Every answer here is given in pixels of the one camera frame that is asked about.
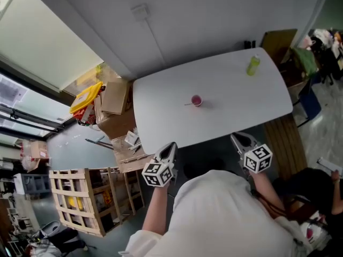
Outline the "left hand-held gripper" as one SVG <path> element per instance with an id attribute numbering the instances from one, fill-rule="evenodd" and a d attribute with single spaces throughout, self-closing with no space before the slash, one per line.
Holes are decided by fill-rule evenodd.
<path id="1" fill-rule="evenodd" d="M 165 187 L 170 181 L 176 182 L 178 170 L 175 169 L 178 146 L 171 142 L 148 157 L 142 170 L 142 176 L 148 186 Z"/>

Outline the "person's right forearm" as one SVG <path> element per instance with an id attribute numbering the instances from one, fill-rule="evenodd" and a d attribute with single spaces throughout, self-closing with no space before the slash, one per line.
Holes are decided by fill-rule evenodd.
<path id="1" fill-rule="evenodd" d="M 275 219 L 280 216 L 286 217 L 286 210 L 281 199 L 277 195 L 272 183 L 265 172 L 253 173 L 250 171 L 256 191 L 258 192 L 258 200 L 265 207 L 270 216 Z"/>

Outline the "person's left forearm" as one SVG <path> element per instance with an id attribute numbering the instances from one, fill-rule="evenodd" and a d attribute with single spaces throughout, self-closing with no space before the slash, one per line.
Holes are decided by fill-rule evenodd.
<path id="1" fill-rule="evenodd" d="M 142 230 L 164 235 L 167 220 L 168 185 L 155 187 Z"/>

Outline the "flattened cardboard box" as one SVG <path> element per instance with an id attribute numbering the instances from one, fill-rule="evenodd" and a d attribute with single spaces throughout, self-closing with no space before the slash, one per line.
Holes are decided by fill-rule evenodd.
<path id="1" fill-rule="evenodd" d="M 116 165 L 120 173 L 143 169 L 145 164 L 152 159 L 153 155 L 146 154 L 141 147 L 136 152 L 130 150 L 129 144 L 124 139 L 125 136 L 111 140 Z"/>

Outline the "wooden bench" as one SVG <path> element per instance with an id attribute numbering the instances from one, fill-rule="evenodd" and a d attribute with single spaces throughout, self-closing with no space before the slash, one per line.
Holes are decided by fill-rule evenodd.
<path id="1" fill-rule="evenodd" d="M 281 179 L 288 180 L 308 167 L 303 143 L 292 114 L 266 122 L 263 127 Z"/>

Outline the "large cardboard box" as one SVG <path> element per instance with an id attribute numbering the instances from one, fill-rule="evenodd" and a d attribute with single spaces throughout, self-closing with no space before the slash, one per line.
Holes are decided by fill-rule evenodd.
<path id="1" fill-rule="evenodd" d="M 136 127 L 134 110 L 130 109 L 122 115 L 104 116 L 97 126 L 110 140 L 122 137 Z"/>

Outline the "metal rod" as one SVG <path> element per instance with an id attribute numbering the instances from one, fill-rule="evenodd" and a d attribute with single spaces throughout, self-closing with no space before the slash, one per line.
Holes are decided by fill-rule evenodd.
<path id="1" fill-rule="evenodd" d="M 87 142 L 89 142 L 89 143 L 94 144 L 94 145 L 98 145 L 98 146 L 101 146 L 101 147 L 104 147 L 104 148 L 108 148 L 108 149 L 113 150 L 112 144 L 106 143 L 106 142 L 102 142 L 101 139 L 102 139 L 102 138 L 100 138 L 99 140 L 96 140 L 96 141 L 91 140 L 91 139 L 85 139 L 85 140 L 86 140 Z"/>

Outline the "blue chair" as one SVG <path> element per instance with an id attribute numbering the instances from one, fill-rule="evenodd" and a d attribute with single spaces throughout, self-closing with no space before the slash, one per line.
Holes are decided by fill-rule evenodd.
<path id="1" fill-rule="evenodd" d="M 301 89 L 298 94 L 298 99 L 295 103 L 293 103 L 293 106 L 299 103 L 301 104 L 307 117 L 303 123 L 297 125 L 298 128 L 313 120 L 321 112 L 321 106 L 312 89 L 311 80 L 308 80 L 306 85 Z"/>

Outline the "folded cardboard box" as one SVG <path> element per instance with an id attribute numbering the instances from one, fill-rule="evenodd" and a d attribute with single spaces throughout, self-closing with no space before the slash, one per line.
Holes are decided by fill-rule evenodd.
<path id="1" fill-rule="evenodd" d="M 121 115 L 125 112 L 130 84 L 127 82 L 108 82 L 101 95 L 101 111 Z"/>

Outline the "person's white shirt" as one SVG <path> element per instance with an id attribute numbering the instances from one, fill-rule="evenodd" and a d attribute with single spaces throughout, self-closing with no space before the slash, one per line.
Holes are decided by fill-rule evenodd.
<path id="1" fill-rule="evenodd" d="M 138 230 L 121 257 L 307 257 L 299 224 L 273 219 L 246 179 L 211 170 L 179 189 L 166 232 Z"/>

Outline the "yellow-green drink bottle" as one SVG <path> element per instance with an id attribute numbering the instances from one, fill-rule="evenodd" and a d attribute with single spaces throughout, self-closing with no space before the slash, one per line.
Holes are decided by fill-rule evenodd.
<path id="1" fill-rule="evenodd" d="M 249 76 L 253 76 L 256 73 L 257 68 L 260 65 L 260 58 L 257 54 L 251 57 L 250 62 L 247 66 L 246 73 Z"/>

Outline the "wooden slat crate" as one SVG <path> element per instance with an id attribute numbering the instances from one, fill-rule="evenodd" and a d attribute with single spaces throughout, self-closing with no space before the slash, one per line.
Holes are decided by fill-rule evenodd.
<path id="1" fill-rule="evenodd" d="M 51 170 L 49 179 L 60 222 L 89 235 L 104 237 L 145 205 L 137 170 Z"/>

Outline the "yellow plastic bag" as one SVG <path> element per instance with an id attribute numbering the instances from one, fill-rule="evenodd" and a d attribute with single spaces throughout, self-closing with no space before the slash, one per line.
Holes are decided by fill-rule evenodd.
<path id="1" fill-rule="evenodd" d="M 74 114 L 80 109 L 88 106 L 100 92 L 103 82 L 98 82 L 97 84 L 84 89 L 80 94 L 76 96 L 73 103 L 71 104 L 69 113 Z"/>

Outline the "green cloth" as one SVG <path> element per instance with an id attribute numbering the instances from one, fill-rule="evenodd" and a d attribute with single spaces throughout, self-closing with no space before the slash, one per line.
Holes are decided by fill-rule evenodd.
<path id="1" fill-rule="evenodd" d="M 310 78 L 318 72 L 318 66 L 312 51 L 303 48 L 291 48 L 291 52 L 299 62 L 306 77 Z"/>

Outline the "clear bag with box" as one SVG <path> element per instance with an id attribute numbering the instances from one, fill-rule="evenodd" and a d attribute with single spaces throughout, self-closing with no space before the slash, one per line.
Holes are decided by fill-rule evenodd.
<path id="1" fill-rule="evenodd" d="M 44 141 L 23 140 L 20 157 L 23 168 L 31 172 L 37 169 L 40 163 L 49 162 L 48 145 Z"/>

